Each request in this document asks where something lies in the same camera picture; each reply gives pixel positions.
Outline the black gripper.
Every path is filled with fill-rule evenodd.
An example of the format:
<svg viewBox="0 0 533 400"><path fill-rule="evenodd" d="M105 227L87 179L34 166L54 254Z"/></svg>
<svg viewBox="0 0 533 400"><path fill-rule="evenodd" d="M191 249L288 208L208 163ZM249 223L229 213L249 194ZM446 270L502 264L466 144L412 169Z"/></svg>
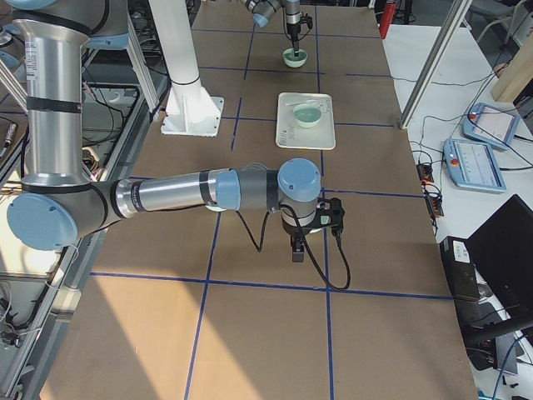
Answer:
<svg viewBox="0 0 533 400"><path fill-rule="evenodd" d="M311 233L312 231L316 231L315 227L298 227L293 226L287 222L284 222L282 224L282 227L284 231L290 236L291 238L291 251L292 251L292 261L294 263L302 263L305 258L305 245L303 244L302 237L306 236L307 234Z"/></svg>
<svg viewBox="0 0 533 400"><path fill-rule="evenodd" d="M286 25L286 32L291 40L294 57L299 55L299 34L301 32L301 25L299 23L288 23Z"/></svg>

